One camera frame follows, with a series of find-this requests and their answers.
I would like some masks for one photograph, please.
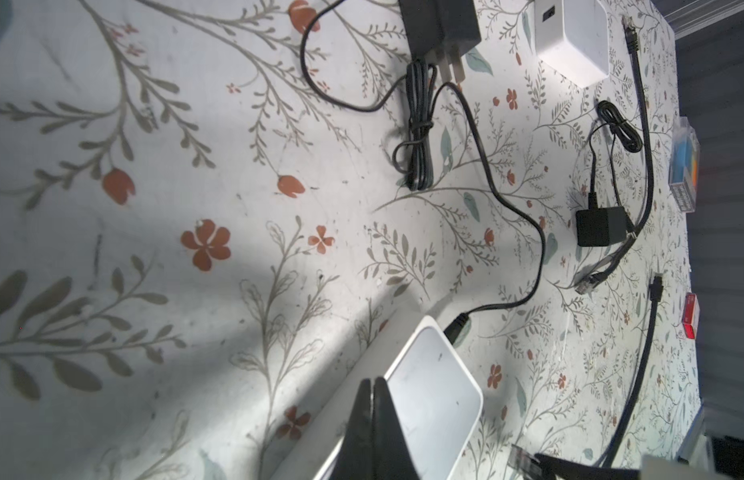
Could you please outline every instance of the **white box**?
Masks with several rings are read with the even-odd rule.
[[[535,46],[580,88],[609,77],[607,12],[598,0],[535,0]]]
[[[343,443],[362,379],[388,381],[409,455],[421,480],[449,478],[479,421],[484,397],[430,316],[388,322],[271,480],[326,480]]]

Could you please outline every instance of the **power cord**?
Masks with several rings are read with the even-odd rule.
[[[644,212],[636,223],[633,234],[614,252],[609,266],[602,272],[591,273],[583,278],[577,285],[577,293],[590,293],[593,289],[603,283],[620,265],[627,252],[636,243],[638,234],[644,229],[646,221],[649,220],[651,207],[654,203],[654,163],[652,161],[651,140],[649,139],[649,115],[646,112],[646,97],[644,96],[644,82],[641,79],[641,67],[638,61],[638,33],[633,25],[633,21],[628,17],[623,17],[623,27],[625,30],[625,42],[627,44],[627,53],[630,55],[630,66],[633,69],[633,79],[636,87],[636,100],[638,110],[641,116],[641,129],[644,137],[644,160],[646,161],[646,200],[644,202]]]
[[[649,354],[652,348],[652,340],[654,339],[654,327],[656,325],[657,318],[657,307],[660,305],[663,293],[662,276],[655,275],[652,283],[649,285],[649,300],[651,302],[651,308],[649,312],[649,324],[646,327],[646,341],[644,342],[644,351],[641,353],[641,360],[638,364],[638,370],[636,370],[636,379],[633,382],[633,388],[630,390],[630,395],[625,403],[625,408],[622,410],[620,416],[620,422],[617,423],[614,435],[609,441],[609,445],[604,450],[604,455],[599,458],[595,466],[602,466],[609,468],[614,462],[617,450],[620,448],[623,437],[627,430],[627,424],[630,422],[630,418],[633,416],[633,410],[638,403],[638,393],[641,390],[641,383],[644,381],[644,374],[646,373],[646,365],[649,363]]]
[[[330,104],[359,112],[372,112],[380,110],[383,105],[385,105],[385,102],[388,100],[388,98],[390,98],[390,96],[399,86],[399,84],[406,80],[406,97],[409,103],[409,136],[411,140],[401,142],[398,146],[396,146],[396,149],[393,151],[393,162],[398,171],[405,173],[406,185],[411,190],[426,190],[433,185],[433,162],[430,158],[428,132],[433,126],[433,113],[435,112],[435,104],[439,98],[439,94],[442,90],[444,90],[444,88],[451,90],[459,100],[460,105],[465,112],[465,119],[468,121],[468,126],[471,130],[471,135],[473,136],[476,150],[479,152],[479,158],[481,159],[484,173],[486,175],[486,183],[489,185],[489,191],[492,192],[492,196],[502,206],[508,208],[514,214],[517,214],[525,221],[529,222],[529,224],[537,230],[537,233],[540,236],[540,264],[537,269],[535,283],[531,287],[529,293],[527,293],[520,300],[516,300],[515,302],[490,303],[487,305],[478,306],[468,312],[460,313],[460,315],[457,316],[457,318],[455,318],[454,321],[452,321],[449,326],[446,327],[446,330],[444,330],[444,334],[446,335],[446,337],[452,344],[454,344],[454,342],[457,340],[457,337],[459,336],[459,333],[462,331],[463,326],[465,326],[465,323],[468,321],[469,315],[471,313],[484,312],[486,310],[507,310],[515,308],[516,306],[520,306],[525,304],[526,302],[529,302],[531,297],[535,295],[540,285],[540,279],[542,277],[542,265],[543,259],[545,258],[545,232],[542,230],[540,225],[534,221],[534,219],[532,219],[526,213],[522,212],[513,204],[508,202],[497,190],[494,178],[492,176],[492,167],[489,164],[489,159],[486,156],[484,145],[482,144],[481,136],[479,134],[479,129],[475,123],[475,120],[473,119],[470,105],[468,105],[468,101],[467,99],[465,99],[465,96],[463,95],[463,92],[460,91],[459,87],[452,82],[444,82],[439,87],[439,89],[435,91],[435,94],[433,94],[433,87],[435,85],[436,75],[434,65],[426,65],[422,60],[416,59],[407,66],[406,75],[398,78],[395,82],[393,82],[390,90],[388,90],[376,104],[370,105],[368,107],[360,107],[357,105],[348,104],[345,101],[338,100],[337,98],[326,94],[318,87],[318,85],[316,85],[316,83],[310,77],[305,59],[308,35],[312,31],[313,26],[316,24],[316,22],[319,21],[319,18],[331,12],[343,2],[345,2],[345,0],[337,0],[335,3],[330,4],[324,10],[319,12],[305,27],[303,38],[300,42],[300,68],[303,72],[303,79],[308,84],[308,86],[316,93],[316,95],[318,95],[321,99],[329,102]],[[396,161],[396,154],[400,148],[406,146],[412,146],[413,148],[411,157],[409,159],[409,164],[407,165],[407,169],[404,170],[398,165],[398,162]]]
[[[607,100],[598,102],[598,105],[596,106],[596,113],[598,114],[598,118],[600,118],[603,123],[588,134],[588,145],[590,146],[590,152],[593,154],[593,162],[590,166],[590,193],[588,194],[588,208],[598,208],[596,195],[597,156],[596,150],[593,148],[593,136],[598,130],[602,129],[603,127],[609,127],[609,130],[612,133],[612,145],[611,149],[609,150],[609,167],[611,169],[612,187],[614,187],[616,204],[619,206],[623,206],[622,201],[620,200],[620,192],[616,187],[616,172],[614,171],[614,144],[616,140],[619,139],[620,143],[622,144],[623,148],[626,149],[626,151],[629,151],[632,154],[637,154],[641,151],[643,143],[641,142],[640,135],[638,134],[636,129],[633,128],[633,125],[625,120],[625,118],[622,116],[622,113],[620,113],[619,109],[617,109],[616,105],[614,105],[612,102]],[[629,233],[632,233],[634,230],[634,225],[630,219],[630,215],[626,215],[626,221],[628,227],[627,231]]]

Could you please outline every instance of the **floral tablecloth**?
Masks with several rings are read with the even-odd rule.
[[[0,478],[267,478],[387,322],[445,325],[531,286],[539,239],[490,197],[444,94],[436,181],[401,187],[403,96],[357,114],[300,77],[306,0],[0,0]],[[616,465],[673,456],[699,407],[686,221],[663,181],[678,115],[674,35],[648,0],[606,2],[610,77],[537,61],[534,5],[478,0],[462,89],[502,193],[548,251],[525,306],[473,315],[457,351],[485,411],[456,478],[509,478],[511,443],[589,462],[614,431],[666,294]],[[636,247],[588,296],[574,275],[594,104],[638,120],[620,15],[640,29],[657,173]],[[310,73],[371,103],[405,71],[398,5],[352,0],[315,26]],[[607,139],[598,190],[611,201]],[[634,218],[644,163],[615,149]]]

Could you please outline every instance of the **small black charger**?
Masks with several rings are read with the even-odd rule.
[[[589,194],[595,204],[595,194]],[[577,222],[577,245],[609,246],[627,238],[627,214],[622,206],[592,207],[574,214]]]
[[[443,82],[465,79],[460,57],[481,42],[472,0],[399,0],[412,60],[437,64]]]

